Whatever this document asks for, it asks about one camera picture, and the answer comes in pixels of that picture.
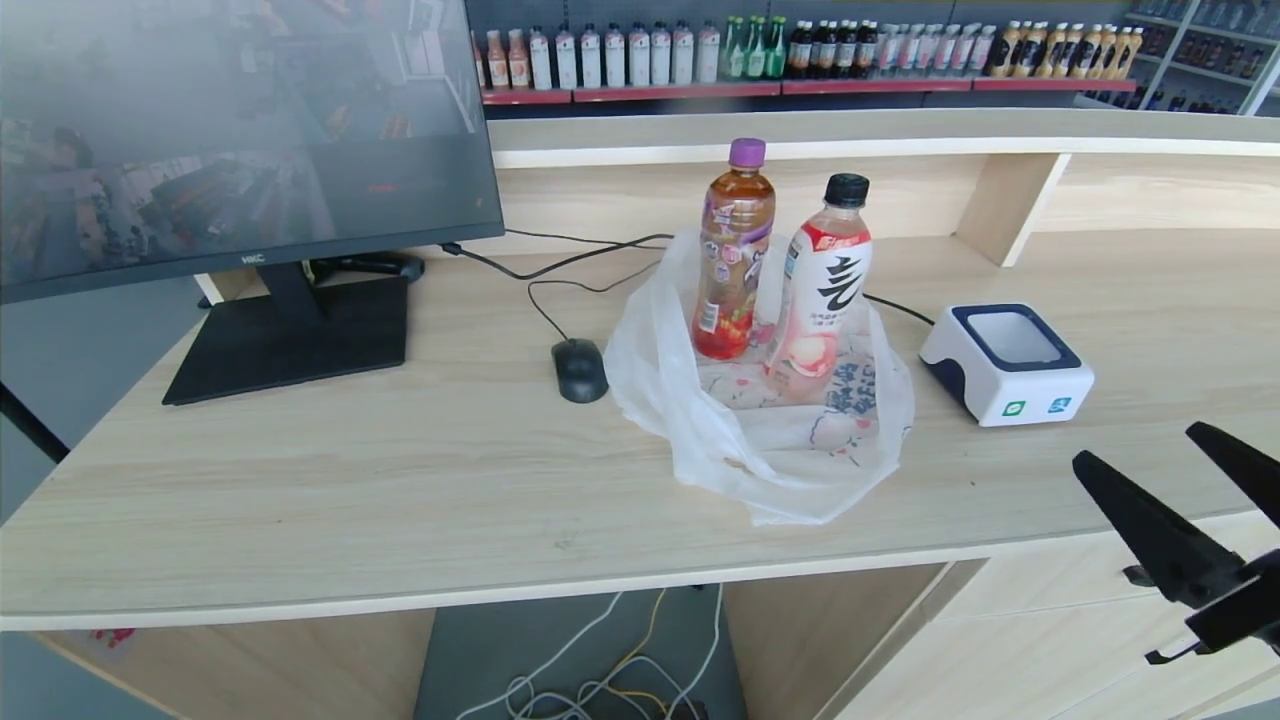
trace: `computer mouse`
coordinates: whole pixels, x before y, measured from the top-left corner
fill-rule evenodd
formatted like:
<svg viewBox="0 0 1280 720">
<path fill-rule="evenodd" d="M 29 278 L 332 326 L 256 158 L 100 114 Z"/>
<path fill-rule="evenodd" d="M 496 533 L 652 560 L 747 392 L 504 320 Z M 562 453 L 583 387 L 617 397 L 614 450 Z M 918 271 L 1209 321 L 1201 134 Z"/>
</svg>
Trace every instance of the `computer mouse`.
<svg viewBox="0 0 1280 720">
<path fill-rule="evenodd" d="M 604 356 L 589 340 L 570 338 L 552 347 L 556 380 L 561 396 L 570 402 L 595 402 L 609 392 L 604 377 Z"/>
</svg>

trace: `red label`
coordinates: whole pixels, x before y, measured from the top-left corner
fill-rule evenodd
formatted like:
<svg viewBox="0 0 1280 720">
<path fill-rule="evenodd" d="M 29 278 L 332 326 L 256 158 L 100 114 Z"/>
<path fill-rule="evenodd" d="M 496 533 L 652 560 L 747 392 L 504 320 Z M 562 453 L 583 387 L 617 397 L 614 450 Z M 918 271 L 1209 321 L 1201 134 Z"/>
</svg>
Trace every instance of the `red label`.
<svg viewBox="0 0 1280 720">
<path fill-rule="evenodd" d="M 854 247 L 864 242 L 872 241 L 872 233 L 867 231 L 863 231 L 858 234 L 846 234 L 846 236 L 828 234 L 810 225 L 809 223 L 805 223 L 804 227 L 801 227 L 800 229 L 803 229 L 805 234 L 809 236 L 809 245 L 813 246 L 814 252 L 844 250 L 846 247 Z"/>
</svg>

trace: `black tripod leg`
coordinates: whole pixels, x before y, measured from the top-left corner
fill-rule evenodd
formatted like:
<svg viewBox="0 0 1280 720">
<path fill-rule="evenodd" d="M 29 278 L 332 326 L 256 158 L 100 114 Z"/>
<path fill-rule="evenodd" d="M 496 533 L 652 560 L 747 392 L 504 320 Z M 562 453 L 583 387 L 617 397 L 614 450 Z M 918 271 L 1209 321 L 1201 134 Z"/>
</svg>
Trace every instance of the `black tripod leg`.
<svg viewBox="0 0 1280 720">
<path fill-rule="evenodd" d="M 54 430 L 41 423 L 40 418 L 9 392 L 9 386 L 4 383 L 0 383 L 0 414 L 22 430 L 22 434 L 27 436 L 27 439 L 35 443 L 45 454 L 45 457 L 52 460 L 55 465 L 70 452 L 63 441 L 58 439 Z"/>
</svg>

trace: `monitor screen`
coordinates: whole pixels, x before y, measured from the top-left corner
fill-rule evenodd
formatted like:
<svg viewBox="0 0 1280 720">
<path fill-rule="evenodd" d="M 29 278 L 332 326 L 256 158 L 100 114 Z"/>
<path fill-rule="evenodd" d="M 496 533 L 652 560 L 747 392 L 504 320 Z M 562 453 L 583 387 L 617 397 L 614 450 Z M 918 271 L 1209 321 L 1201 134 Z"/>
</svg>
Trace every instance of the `monitor screen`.
<svg viewBox="0 0 1280 720">
<path fill-rule="evenodd" d="M 462 0 L 0 0 L 0 299 L 499 234 Z"/>
</svg>

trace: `plastic bag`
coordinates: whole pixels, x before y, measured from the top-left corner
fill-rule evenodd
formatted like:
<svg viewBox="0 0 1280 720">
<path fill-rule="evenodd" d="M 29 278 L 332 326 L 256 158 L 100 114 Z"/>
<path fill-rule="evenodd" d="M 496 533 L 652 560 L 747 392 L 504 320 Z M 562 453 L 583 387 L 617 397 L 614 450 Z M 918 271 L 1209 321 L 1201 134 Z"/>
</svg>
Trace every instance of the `plastic bag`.
<svg viewBox="0 0 1280 720">
<path fill-rule="evenodd" d="M 671 442 L 676 478 L 745 502 L 756 525 L 822 524 L 851 507 L 897 469 L 915 416 L 910 374 L 861 297 L 846 315 L 826 405 L 785 405 L 768 389 L 762 363 L 781 311 L 788 242 L 771 238 L 741 357 L 709 360 L 690 342 L 696 231 L 671 241 L 604 351 L 613 400 Z"/>
</svg>

